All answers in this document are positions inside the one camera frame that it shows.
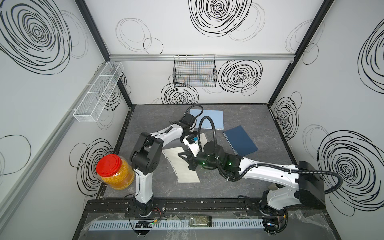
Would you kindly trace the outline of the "torn lined paper page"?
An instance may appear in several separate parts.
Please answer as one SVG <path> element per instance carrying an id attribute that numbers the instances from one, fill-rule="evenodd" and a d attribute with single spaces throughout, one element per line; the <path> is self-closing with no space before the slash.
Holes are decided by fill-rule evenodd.
<path id="1" fill-rule="evenodd" d="M 197 173 L 190 170 L 188 163 L 178 156 L 179 153 L 184 152 L 182 147 L 164 149 L 162 152 L 171 164 L 178 178 L 178 183 L 200 183 Z"/>

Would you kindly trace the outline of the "white lined spiral notebook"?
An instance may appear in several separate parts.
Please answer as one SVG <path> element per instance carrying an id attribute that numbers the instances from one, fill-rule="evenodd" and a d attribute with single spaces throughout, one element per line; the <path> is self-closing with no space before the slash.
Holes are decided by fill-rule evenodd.
<path id="1" fill-rule="evenodd" d="M 200 142 L 201 142 L 201 147 L 198 146 L 198 149 L 203 151 L 205 144 L 208 143 L 208 139 L 205 133 L 200 134 Z"/>

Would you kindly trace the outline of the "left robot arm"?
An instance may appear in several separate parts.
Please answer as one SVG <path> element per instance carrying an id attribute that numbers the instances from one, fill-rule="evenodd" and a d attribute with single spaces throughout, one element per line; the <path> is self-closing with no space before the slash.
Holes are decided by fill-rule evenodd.
<path id="1" fill-rule="evenodd" d="M 130 160 L 136 176 L 134 206 L 141 215 L 147 216 L 152 210 L 153 172 L 160 163 L 163 147 L 174 140 L 180 140 L 188 147 L 188 150 L 182 153 L 187 157 L 187 163 L 201 151 L 198 144 L 199 135 L 193 128 L 203 111 L 203 106 L 193 105 L 185 111 L 180 120 L 170 122 L 168 127 L 157 132 L 140 134 Z"/>

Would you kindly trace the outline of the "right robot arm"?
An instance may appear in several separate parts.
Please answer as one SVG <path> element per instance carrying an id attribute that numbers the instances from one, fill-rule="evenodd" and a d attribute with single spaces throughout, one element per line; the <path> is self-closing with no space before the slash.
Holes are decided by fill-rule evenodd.
<path id="1" fill-rule="evenodd" d="M 300 161 L 298 165 L 276 165 L 254 161 L 245 157 L 228 154 L 217 143 L 216 130 L 213 140 L 205 145 L 201 142 L 201 130 L 193 131 L 196 118 L 184 114 L 181 120 L 175 121 L 181 126 L 181 141 L 188 150 L 178 156 L 194 171 L 198 166 L 209 170 L 218 170 L 220 176 L 229 182 L 242 179 L 256 179 L 279 186 L 277 190 L 263 193 L 261 208 L 276 211 L 293 205 L 304 205 L 312 209 L 325 209 L 325 196 L 338 190 L 343 178 L 334 172 L 315 170 L 311 164 Z"/>

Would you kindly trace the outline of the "light blue notebook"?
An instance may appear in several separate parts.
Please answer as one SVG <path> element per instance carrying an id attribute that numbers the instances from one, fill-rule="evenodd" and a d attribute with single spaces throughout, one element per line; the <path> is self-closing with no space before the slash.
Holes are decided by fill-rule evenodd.
<path id="1" fill-rule="evenodd" d="M 200 113 L 201 113 L 201 110 L 199 109 L 189 110 L 189 114 L 193 115 L 194 117 L 197 117 L 197 122 L 195 125 L 196 130 L 198 129 L 200 121 L 204 116 L 209 116 L 212 119 L 216 130 L 224 130 L 224 112 L 223 111 L 204 110 L 203 113 L 200 116 L 198 116 L 198 114 Z"/>

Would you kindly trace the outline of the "dark blue notebook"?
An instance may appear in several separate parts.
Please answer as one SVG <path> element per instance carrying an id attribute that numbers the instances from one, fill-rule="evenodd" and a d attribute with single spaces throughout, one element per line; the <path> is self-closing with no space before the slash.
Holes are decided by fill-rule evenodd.
<path id="1" fill-rule="evenodd" d="M 237 156 L 245 157 L 258 151 L 258 147 L 242 126 L 223 131 L 223 135 Z"/>

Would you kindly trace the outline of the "green circuit box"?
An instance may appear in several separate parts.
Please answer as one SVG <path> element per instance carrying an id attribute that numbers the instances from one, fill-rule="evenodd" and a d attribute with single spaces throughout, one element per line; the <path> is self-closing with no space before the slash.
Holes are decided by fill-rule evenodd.
<path id="1" fill-rule="evenodd" d="M 191 215 L 189 217 L 189 226 L 197 227 L 211 227 L 213 225 L 212 217 L 207 215 Z"/>

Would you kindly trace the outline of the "red lid yellow jar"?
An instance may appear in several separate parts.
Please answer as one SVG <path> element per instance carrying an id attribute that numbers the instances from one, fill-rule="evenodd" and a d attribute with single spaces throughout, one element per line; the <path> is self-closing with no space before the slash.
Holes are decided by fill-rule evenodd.
<path id="1" fill-rule="evenodd" d="M 102 182 L 114 190 L 128 188 L 135 179 L 135 173 L 128 162 L 115 154 L 104 156 L 96 165 L 96 172 Z"/>

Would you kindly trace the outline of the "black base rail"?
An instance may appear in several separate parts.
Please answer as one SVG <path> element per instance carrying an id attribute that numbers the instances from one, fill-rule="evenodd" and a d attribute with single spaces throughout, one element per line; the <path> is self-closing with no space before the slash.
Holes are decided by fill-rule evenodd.
<path id="1" fill-rule="evenodd" d="M 284 210 L 268 207 L 261 198 L 153 198 L 146 206 L 140 204 L 131 196 L 125 198 L 105 198 L 89 200 L 84 214 L 122 213 L 126 218 L 147 216 L 168 217 L 177 213 L 210 213 L 234 212 L 244 213 L 246 216 L 273 218 Z"/>

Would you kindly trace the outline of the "aluminium wall rail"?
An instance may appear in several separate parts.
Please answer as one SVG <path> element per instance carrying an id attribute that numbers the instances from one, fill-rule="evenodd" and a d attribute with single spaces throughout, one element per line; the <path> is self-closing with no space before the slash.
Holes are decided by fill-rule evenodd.
<path id="1" fill-rule="evenodd" d="M 295 54 L 122 54 L 110 55 L 111 61 L 293 61 Z"/>

